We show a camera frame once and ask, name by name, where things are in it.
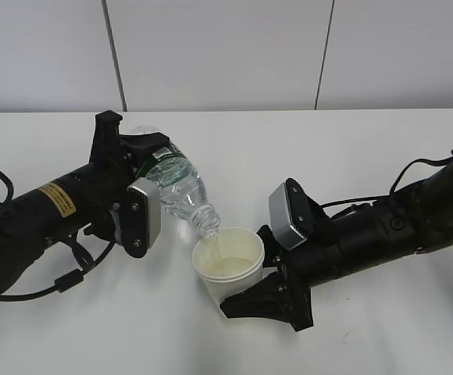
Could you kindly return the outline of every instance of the white table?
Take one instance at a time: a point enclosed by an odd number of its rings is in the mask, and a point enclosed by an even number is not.
[[[268,196],[287,177],[321,203],[381,195],[408,162],[453,147],[453,110],[123,116],[121,130],[166,132],[201,171],[223,225],[253,230],[268,223]],[[21,194],[85,164],[94,121],[0,114],[0,169]],[[433,172],[417,166],[405,182]],[[116,248],[63,295],[0,303],[0,375],[453,373],[453,248],[315,287],[315,327],[296,334],[280,322],[222,318],[194,275],[197,238],[186,223],[162,220],[142,260]],[[49,286],[75,266],[56,245],[9,293]]]

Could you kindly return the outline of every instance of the plastic water bottle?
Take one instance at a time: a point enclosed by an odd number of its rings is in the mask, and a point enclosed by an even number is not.
[[[169,143],[154,152],[145,160],[138,176],[159,186],[161,206],[168,213],[188,220],[202,237],[217,234],[219,216],[208,202],[204,182],[178,147]]]

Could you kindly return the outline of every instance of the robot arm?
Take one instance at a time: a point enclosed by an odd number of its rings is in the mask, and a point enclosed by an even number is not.
[[[0,294],[42,256],[46,248],[62,242],[72,248],[79,270],[30,295],[0,295],[0,301],[24,301],[53,291],[65,291],[83,280],[113,245],[141,258],[160,231],[159,189],[144,178],[136,179],[141,164],[169,144],[163,134],[119,135],[122,117],[112,111],[96,116],[89,163],[65,176],[12,199],[11,181],[0,172],[9,193],[0,202]],[[98,259],[77,242],[77,231],[109,243]]]
[[[395,191],[413,163],[445,166],[432,177]],[[333,217],[324,208],[352,205]],[[313,326],[310,287],[399,259],[453,245],[453,151],[441,161],[418,159],[390,194],[319,205],[292,179],[269,198],[270,222],[258,234],[264,267],[276,271],[220,306],[229,318],[255,316]]]

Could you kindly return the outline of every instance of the paper cup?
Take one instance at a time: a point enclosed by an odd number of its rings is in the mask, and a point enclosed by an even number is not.
[[[265,249],[261,238],[244,228],[223,228],[218,232],[219,255],[221,259],[242,258],[251,265],[232,276],[216,276],[211,268],[217,258],[212,242],[202,238],[194,248],[192,262],[195,271],[204,282],[212,299],[219,305],[225,298],[244,291],[262,279],[262,264]]]

